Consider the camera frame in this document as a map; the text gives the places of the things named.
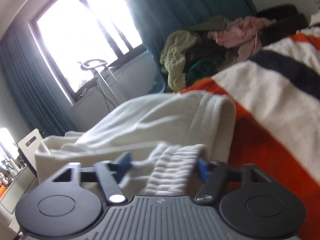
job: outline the blue curtain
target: blue curtain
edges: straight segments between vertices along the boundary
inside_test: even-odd
[[[235,20],[254,15],[252,0],[126,0],[143,44],[158,66],[160,52],[174,31],[199,24],[214,15]]]
[[[0,65],[30,130],[38,128],[45,136],[63,136],[66,131],[75,130],[51,94],[28,43],[17,34],[14,23],[0,41]]]

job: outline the striped bedding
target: striped bedding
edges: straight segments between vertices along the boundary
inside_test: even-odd
[[[229,164],[255,163],[307,208],[299,236],[320,239],[320,27],[297,32],[185,89],[229,95]]]

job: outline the pink clothing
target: pink clothing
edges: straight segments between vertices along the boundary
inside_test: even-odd
[[[239,47],[238,62],[245,61],[262,48],[258,31],[274,22],[252,16],[238,18],[228,23],[224,31],[208,32],[208,38],[226,48]]]

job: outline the orange stripe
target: orange stripe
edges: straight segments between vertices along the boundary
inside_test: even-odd
[[[320,38],[312,35],[304,35],[303,33],[296,33],[295,35],[288,36],[297,42],[308,42],[313,45],[317,50],[320,50]]]
[[[228,93],[212,79],[204,79],[185,89],[205,90],[219,95]],[[297,195],[307,208],[307,219],[299,236],[303,240],[320,239],[320,186],[308,175],[292,155],[278,143],[241,105],[236,102],[236,125],[229,164],[240,167],[255,163],[259,168]]]

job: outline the window frame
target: window frame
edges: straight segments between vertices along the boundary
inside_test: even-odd
[[[85,89],[89,89],[92,88],[94,86],[96,86],[96,82],[94,80],[94,78],[92,78],[91,80],[89,80],[86,84],[84,84],[77,92],[74,92],[73,89],[70,87],[69,82],[67,81],[67,79],[64,77],[64,75],[62,74],[61,70],[59,69],[58,65],[56,64],[55,60],[53,59],[53,57],[51,56],[48,48],[46,47],[45,43],[44,43],[44,39],[42,38],[40,29],[38,27],[37,21],[41,18],[41,16],[58,0],[50,0],[48,3],[46,3],[46,5],[36,14],[36,16],[31,20],[31,26],[35,32],[35,38],[37,39],[37,41],[39,42],[40,45],[40,49],[42,50],[42,52],[44,53],[46,59],[49,61],[50,67],[54,70],[54,72],[56,73],[57,77],[59,78],[59,80],[62,82],[62,84],[64,85],[64,87],[66,88],[66,90],[68,91],[69,95],[73,98],[73,100],[75,102],[77,102],[79,100],[80,95],[83,93],[83,91]],[[88,3],[87,0],[79,0],[88,10],[92,11],[92,9],[90,8],[90,5]],[[129,52],[126,54],[123,54],[121,52],[121,50],[119,49],[119,47],[116,45],[115,41],[113,40],[113,38],[111,38],[111,36],[109,35],[109,33],[106,31],[106,29],[104,28],[104,26],[101,24],[101,22],[97,19],[97,23],[98,23],[98,27],[100,28],[100,30],[102,31],[102,34],[104,35],[104,37],[106,38],[108,44],[110,45],[110,47],[112,48],[112,50],[115,52],[115,54],[117,55],[118,59],[111,63],[110,65],[108,65],[108,67],[113,67],[113,66],[121,66],[124,65],[126,63],[128,63],[129,61],[133,60],[134,58],[136,58],[137,56],[139,56],[140,54],[142,54],[143,52],[145,52],[147,50],[147,48],[141,44],[136,48],[132,48],[132,46],[130,45],[130,43],[127,41],[127,39],[125,38],[125,36],[123,35],[123,33],[115,26],[118,34],[120,35],[121,39],[124,41],[124,43],[126,44],[126,46],[129,49]]]

